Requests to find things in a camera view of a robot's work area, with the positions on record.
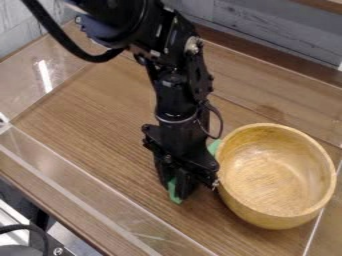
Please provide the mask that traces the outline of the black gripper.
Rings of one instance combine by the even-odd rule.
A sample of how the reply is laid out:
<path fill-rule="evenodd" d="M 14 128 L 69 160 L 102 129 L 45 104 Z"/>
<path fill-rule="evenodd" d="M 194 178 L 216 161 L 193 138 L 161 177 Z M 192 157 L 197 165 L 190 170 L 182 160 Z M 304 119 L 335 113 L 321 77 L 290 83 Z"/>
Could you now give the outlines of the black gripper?
<path fill-rule="evenodd" d="M 212 188 L 220 164 L 208 149 L 210 117 L 202 116 L 181 122 L 146 124 L 143 145 L 153 152 L 162 185 L 176 178 L 176 195 L 186 200 L 198 184 Z"/>

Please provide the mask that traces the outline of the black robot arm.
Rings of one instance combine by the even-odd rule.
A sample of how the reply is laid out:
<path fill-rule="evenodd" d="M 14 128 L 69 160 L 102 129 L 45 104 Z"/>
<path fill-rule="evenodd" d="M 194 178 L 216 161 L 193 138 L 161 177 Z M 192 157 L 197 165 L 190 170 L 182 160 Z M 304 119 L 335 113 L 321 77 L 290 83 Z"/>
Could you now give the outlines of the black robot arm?
<path fill-rule="evenodd" d="M 184 200 L 216 185 L 220 164 L 208 149 L 214 90 L 204 40 L 192 21 L 162 0 L 65 0 L 82 30 L 109 49 L 131 51 L 155 91 L 155 125 L 142 127 L 164 187 Z"/>

